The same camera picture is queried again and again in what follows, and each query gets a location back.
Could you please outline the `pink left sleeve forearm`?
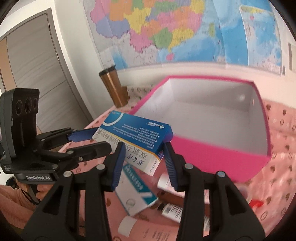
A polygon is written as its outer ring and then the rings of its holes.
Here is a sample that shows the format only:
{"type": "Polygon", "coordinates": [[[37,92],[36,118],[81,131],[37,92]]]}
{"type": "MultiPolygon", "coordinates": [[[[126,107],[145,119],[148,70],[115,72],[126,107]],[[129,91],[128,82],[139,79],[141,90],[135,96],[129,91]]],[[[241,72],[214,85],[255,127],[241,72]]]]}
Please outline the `pink left sleeve forearm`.
{"type": "Polygon", "coordinates": [[[21,184],[19,188],[1,185],[1,212],[14,227],[23,229],[36,209],[29,197],[27,190],[29,185],[21,184]]]}

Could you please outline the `person's left hand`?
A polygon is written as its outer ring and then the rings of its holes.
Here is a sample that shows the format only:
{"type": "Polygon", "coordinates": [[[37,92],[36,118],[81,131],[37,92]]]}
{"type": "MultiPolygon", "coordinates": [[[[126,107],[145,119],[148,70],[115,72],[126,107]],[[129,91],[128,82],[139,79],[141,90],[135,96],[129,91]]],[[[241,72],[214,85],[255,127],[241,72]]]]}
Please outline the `person's left hand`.
{"type": "Polygon", "coordinates": [[[43,200],[44,197],[47,195],[47,193],[51,190],[53,187],[52,184],[39,184],[37,185],[37,193],[36,198],[39,200],[43,200]]]}

